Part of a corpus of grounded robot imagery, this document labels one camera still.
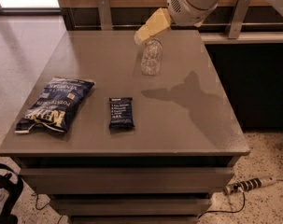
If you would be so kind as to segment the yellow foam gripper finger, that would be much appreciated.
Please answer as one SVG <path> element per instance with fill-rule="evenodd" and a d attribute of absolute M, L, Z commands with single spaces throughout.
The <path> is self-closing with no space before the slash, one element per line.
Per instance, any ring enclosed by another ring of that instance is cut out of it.
<path fill-rule="evenodd" d="M 172 19 L 167 8 L 158 8 L 134 34 L 134 42 L 141 45 L 171 26 Z"/>

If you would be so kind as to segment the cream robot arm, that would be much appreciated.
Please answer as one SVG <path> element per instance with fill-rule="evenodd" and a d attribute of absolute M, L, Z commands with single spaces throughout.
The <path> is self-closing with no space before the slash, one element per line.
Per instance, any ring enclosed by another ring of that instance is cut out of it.
<path fill-rule="evenodd" d="M 283 0 L 267 0 L 283 16 Z M 218 6 L 219 0 L 167 0 L 167 8 L 158 8 L 134 34 L 134 42 L 141 45 L 155 35 L 178 26 L 200 27 Z"/>

